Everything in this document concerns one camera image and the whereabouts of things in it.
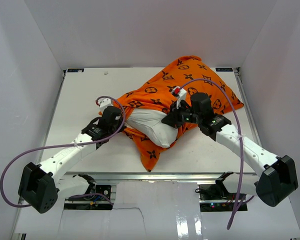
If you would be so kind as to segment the white pillow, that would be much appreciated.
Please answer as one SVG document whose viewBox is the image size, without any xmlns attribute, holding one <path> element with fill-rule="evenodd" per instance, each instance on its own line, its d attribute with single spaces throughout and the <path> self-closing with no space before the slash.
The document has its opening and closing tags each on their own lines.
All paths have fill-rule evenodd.
<svg viewBox="0 0 300 240">
<path fill-rule="evenodd" d="M 162 123 L 166 116 L 158 110 L 135 108 L 125 122 L 146 135 L 155 145 L 168 148 L 176 140 L 178 129 Z"/>
</svg>

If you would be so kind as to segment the orange patterned pillowcase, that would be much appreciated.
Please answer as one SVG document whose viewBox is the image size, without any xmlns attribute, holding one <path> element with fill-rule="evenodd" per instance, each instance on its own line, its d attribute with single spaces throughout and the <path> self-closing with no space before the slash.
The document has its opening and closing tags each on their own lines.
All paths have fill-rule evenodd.
<svg viewBox="0 0 300 240">
<path fill-rule="evenodd" d="M 119 97 L 113 105 L 124 108 L 126 120 L 134 109 L 156 110 L 169 114 L 171 104 L 176 97 L 172 90 L 176 86 L 187 91 L 185 101 L 190 104 L 190 97 L 195 93 L 205 93 L 211 100 L 214 113 L 224 115 L 237 110 L 244 104 L 235 92 L 198 56 L 182 56 L 167 65 L 163 70 L 149 79 L 140 88 L 129 91 Z M 168 148 L 155 145 L 145 134 L 129 126 L 125 121 L 125 134 L 135 143 L 143 167 L 152 171 L 160 154 L 172 148 L 177 140 L 186 132 L 197 127 L 196 124 L 186 123 L 178 129 L 176 140 Z"/>
</svg>

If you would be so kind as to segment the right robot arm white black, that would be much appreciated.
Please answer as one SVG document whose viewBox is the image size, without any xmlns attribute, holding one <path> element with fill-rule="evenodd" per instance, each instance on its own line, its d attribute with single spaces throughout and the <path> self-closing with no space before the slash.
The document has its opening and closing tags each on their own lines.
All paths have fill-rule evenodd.
<svg viewBox="0 0 300 240">
<path fill-rule="evenodd" d="M 177 101 L 171 104 L 163 124 L 174 128 L 186 123 L 197 125 L 204 135 L 231 150 L 254 170 L 254 175 L 248 176 L 223 173 L 215 181 L 219 198 L 226 200 L 240 190 L 241 194 L 258 196 L 266 205 L 275 207 L 298 189 L 296 165 L 290 156 L 279 157 L 241 135 L 238 125 L 214 113 L 206 93 L 194 93 L 190 103 L 186 102 L 186 91 L 177 87 L 172 94 Z"/>
</svg>

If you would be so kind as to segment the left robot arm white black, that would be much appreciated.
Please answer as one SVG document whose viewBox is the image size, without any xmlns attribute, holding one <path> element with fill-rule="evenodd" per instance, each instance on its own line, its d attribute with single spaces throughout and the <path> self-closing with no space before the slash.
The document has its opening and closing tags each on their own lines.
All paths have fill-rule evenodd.
<svg viewBox="0 0 300 240">
<path fill-rule="evenodd" d="M 97 195 L 95 181 L 87 174 L 64 178 L 84 157 L 94 153 L 111 137 L 124 130 L 125 111 L 108 106 L 94 118 L 74 141 L 52 157 L 28 163 L 22 172 L 18 194 L 40 214 L 49 211 L 58 198 L 89 200 Z"/>
</svg>

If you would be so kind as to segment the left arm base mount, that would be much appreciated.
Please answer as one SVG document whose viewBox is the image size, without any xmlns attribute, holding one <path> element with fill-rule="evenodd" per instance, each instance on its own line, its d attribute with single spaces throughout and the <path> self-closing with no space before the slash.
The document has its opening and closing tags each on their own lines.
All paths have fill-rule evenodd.
<svg viewBox="0 0 300 240">
<path fill-rule="evenodd" d="M 97 184 L 96 180 L 87 174 L 80 173 L 72 176 L 76 186 L 81 184 L 82 190 L 76 190 L 66 198 L 67 201 L 91 201 L 93 204 L 106 201 L 110 205 L 111 202 L 111 185 Z"/>
</svg>

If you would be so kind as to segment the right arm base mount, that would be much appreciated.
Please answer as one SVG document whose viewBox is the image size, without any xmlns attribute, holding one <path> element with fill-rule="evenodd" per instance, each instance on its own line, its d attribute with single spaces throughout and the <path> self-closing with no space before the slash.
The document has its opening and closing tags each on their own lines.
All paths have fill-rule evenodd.
<svg viewBox="0 0 300 240">
<path fill-rule="evenodd" d="M 224 172 L 214 183 L 199 184 L 194 190 L 199 197 L 201 213 L 232 212 L 235 206 L 237 190 L 229 192 L 221 183 L 233 172 Z"/>
</svg>

